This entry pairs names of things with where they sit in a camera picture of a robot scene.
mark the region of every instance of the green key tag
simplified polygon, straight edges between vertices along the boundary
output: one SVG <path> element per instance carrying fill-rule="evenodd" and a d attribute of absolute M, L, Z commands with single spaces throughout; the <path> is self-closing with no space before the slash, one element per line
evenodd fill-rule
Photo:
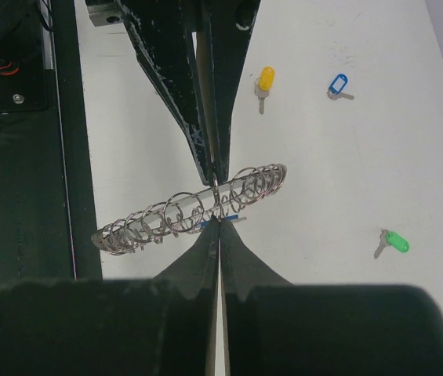
<path fill-rule="evenodd" d="M 409 251 L 408 241 L 394 231 L 389 231 L 387 233 L 387 243 L 397 249 L 399 252 L 406 253 Z"/>

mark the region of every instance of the coiled metal wire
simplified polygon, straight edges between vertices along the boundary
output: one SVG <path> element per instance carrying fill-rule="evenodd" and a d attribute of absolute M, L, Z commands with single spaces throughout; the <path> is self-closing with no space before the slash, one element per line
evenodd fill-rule
<path fill-rule="evenodd" d="M 160 244 L 168 235 L 197 233 L 201 223 L 213 216 L 221 219 L 231 213 L 238 214 L 245 207 L 277 193 L 286 175 L 283 164 L 244 168 L 222 186 L 215 182 L 214 187 L 201 192 L 179 192 L 167 201 L 117 219 L 94 233 L 92 241 L 102 251 L 124 255 L 137 248 L 143 250 L 149 243 Z"/>

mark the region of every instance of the key tag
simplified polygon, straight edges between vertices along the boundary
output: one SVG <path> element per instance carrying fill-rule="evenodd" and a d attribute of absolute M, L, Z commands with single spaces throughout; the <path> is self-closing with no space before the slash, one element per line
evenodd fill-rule
<path fill-rule="evenodd" d="M 328 88 L 328 97 L 332 99 L 333 96 L 338 96 L 345 89 L 347 83 L 348 77 L 343 73 L 338 74 Z"/>

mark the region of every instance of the white table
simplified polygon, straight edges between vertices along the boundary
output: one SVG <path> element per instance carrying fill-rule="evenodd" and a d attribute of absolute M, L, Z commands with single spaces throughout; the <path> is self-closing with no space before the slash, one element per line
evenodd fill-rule
<path fill-rule="evenodd" d="M 99 226 L 202 188 L 182 132 L 122 25 L 77 4 Z M 276 71 L 258 113 L 253 83 Z M 325 92 L 344 73 L 345 92 Z M 263 0 L 234 107 L 231 175 L 284 163 L 285 185 L 245 210 L 244 242 L 296 284 L 411 284 L 443 312 L 443 60 L 424 0 Z M 372 257 L 380 229 L 409 240 Z M 105 278 L 152 277 L 193 244 L 102 254 Z"/>

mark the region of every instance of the bolt hole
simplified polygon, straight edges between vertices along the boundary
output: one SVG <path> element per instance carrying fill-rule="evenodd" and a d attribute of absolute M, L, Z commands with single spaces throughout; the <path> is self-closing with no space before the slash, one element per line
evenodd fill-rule
<path fill-rule="evenodd" d="M 116 17 L 116 16 L 109 16 L 106 19 L 106 22 L 108 22 L 109 24 L 116 24 L 118 21 L 120 21 L 120 17 Z"/>
<path fill-rule="evenodd" d="M 256 18 L 257 4 L 254 0 L 242 0 L 235 10 L 235 26 L 246 31 L 251 28 Z"/>

